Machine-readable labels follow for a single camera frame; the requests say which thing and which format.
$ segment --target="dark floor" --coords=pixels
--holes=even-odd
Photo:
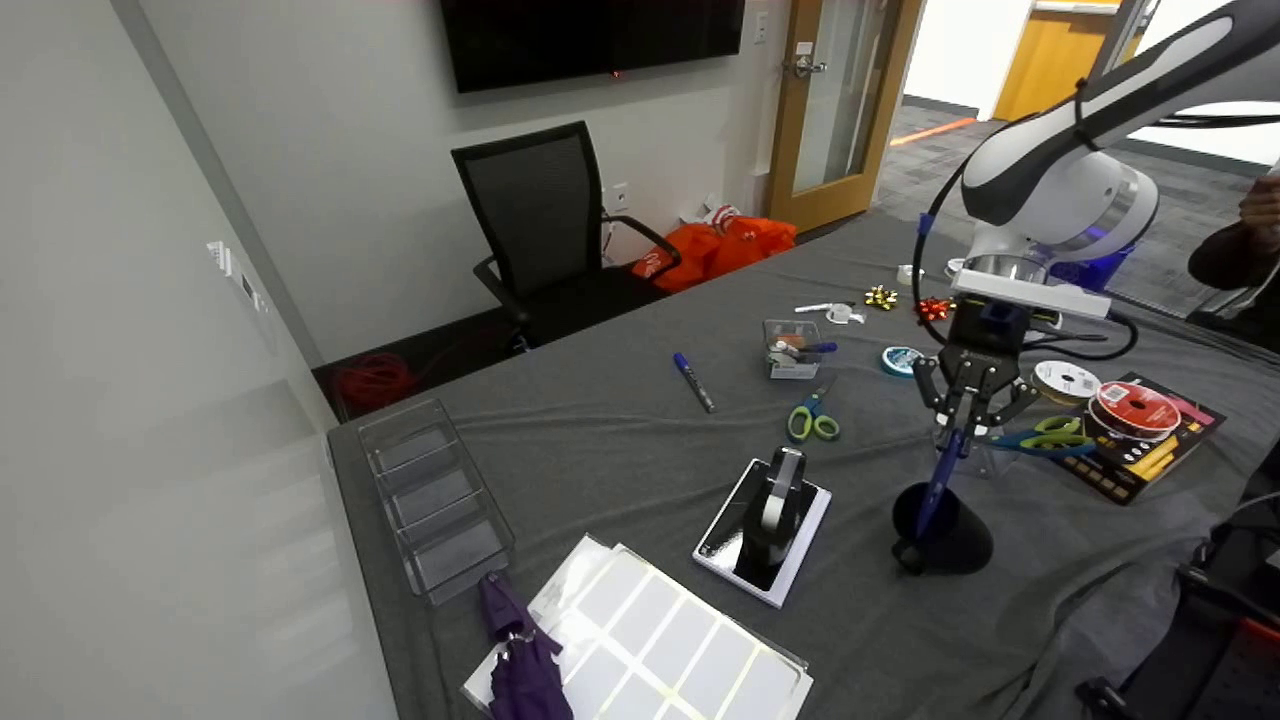
[[[894,148],[884,151],[877,207],[900,220],[918,220],[945,189],[953,167],[985,141],[997,125],[975,125],[955,106],[906,100],[894,125]],[[1179,156],[1152,156],[1141,148],[1111,148],[1111,156],[1144,167],[1159,185],[1159,215],[1137,252],[1119,264],[1110,292],[1190,317],[1218,292],[1197,282],[1185,264],[1191,249],[1235,215],[1235,203],[1251,176],[1243,167],[1190,164]],[[960,193],[950,196],[937,230],[967,238],[973,220],[963,215]],[[388,399],[419,386],[447,383],[478,369],[499,364],[515,353],[512,325],[499,311],[483,311],[400,342],[362,353],[351,360],[315,369],[339,419],[364,415]]]

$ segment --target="purple object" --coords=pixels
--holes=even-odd
[[[535,626],[527,604],[499,581],[483,574],[479,604],[490,635],[499,640],[499,661],[492,669],[492,720],[572,720],[561,682],[561,643]]]

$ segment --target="scissors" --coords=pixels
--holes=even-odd
[[[787,436],[805,443],[807,436],[815,441],[837,441],[839,419],[823,413],[828,386],[807,393],[791,413],[787,413]]]
[[[1037,453],[1037,457],[1087,457],[1095,443],[1079,415],[1049,415],[1030,430],[1004,430],[997,448]]]

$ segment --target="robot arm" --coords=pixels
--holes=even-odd
[[[1158,185],[1095,145],[1152,125],[1169,106],[1280,90],[1243,88],[1243,69],[1271,54],[1278,38],[1278,0],[1223,4],[1083,82],[1073,100],[985,141],[960,176],[980,236],[955,292],[1110,317],[1105,294],[1049,282],[1054,264],[1111,254],[1141,238],[1158,215]]]

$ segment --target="wall-mounted tv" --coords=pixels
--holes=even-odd
[[[440,0],[462,90],[735,54],[746,0]]]

